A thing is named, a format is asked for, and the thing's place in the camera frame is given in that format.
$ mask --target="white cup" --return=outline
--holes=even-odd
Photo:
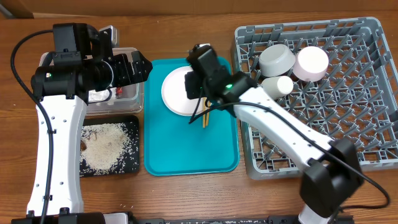
[[[329,66],[326,52],[319,47],[305,47],[296,55],[293,66],[294,75],[306,82],[321,80]]]
[[[284,44],[275,44],[266,48],[259,57],[261,75],[275,77],[288,72],[296,58]]]
[[[266,78],[262,81],[261,86],[269,97],[274,100],[282,98],[293,91],[293,81],[285,75]]]

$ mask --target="blue tray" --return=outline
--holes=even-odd
[[[220,64],[230,69],[219,57]],[[152,175],[229,172],[239,163],[236,119],[227,111],[212,111],[209,125],[188,124],[189,116],[171,112],[164,104],[163,80],[176,68],[189,65],[184,58],[155,60],[145,82],[144,164]]]

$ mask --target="wood grain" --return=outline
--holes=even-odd
[[[26,35],[61,22],[85,22],[98,29],[112,24],[121,31],[121,47],[136,47],[150,60],[186,57],[194,44],[205,42],[211,43],[230,61],[229,49],[234,30],[239,26],[361,16],[375,16],[381,21],[393,57],[398,58],[398,13],[395,11],[0,21],[0,223],[24,217],[34,182],[38,136],[35,108],[9,69],[12,48]],[[16,59],[17,70],[26,83],[37,68],[40,56],[50,50],[53,50],[53,41],[49,34],[35,37],[21,47]],[[138,218],[166,219],[266,217],[300,212],[303,205],[298,194],[300,180],[251,180],[245,172],[242,151],[238,167],[230,173],[151,176],[143,164],[142,114],[138,117],[141,122],[140,172],[82,178],[86,212],[132,210]],[[352,210],[349,214],[354,215],[357,223],[396,223],[398,170],[368,174],[387,189],[392,204],[383,210]],[[383,200],[375,188],[364,184],[346,204],[382,203]]]

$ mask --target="white plate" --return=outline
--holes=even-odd
[[[185,75],[192,72],[191,66],[184,66],[170,72],[162,84],[162,99],[166,107],[176,114],[191,116],[198,99],[189,100],[185,91]],[[199,104],[197,114],[203,111],[203,100]]]

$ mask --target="plastic box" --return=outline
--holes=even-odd
[[[113,49],[113,54],[126,54],[129,62],[132,62],[131,52],[136,50],[134,47],[115,48]],[[47,54],[44,53],[42,55],[39,66],[41,66]],[[143,107],[144,84],[137,83],[122,87],[122,93],[116,99],[112,98],[107,102],[101,103],[90,103],[87,107],[87,115],[138,113]]]
[[[293,92],[278,104],[323,134],[351,139],[363,171],[398,167],[397,70],[376,18],[242,26],[235,30],[234,42],[234,71],[257,81],[262,78],[258,55],[273,44],[285,44],[293,53],[307,46],[325,50],[326,76],[319,82],[294,82]],[[247,123],[241,130],[250,178],[300,175],[265,135]]]

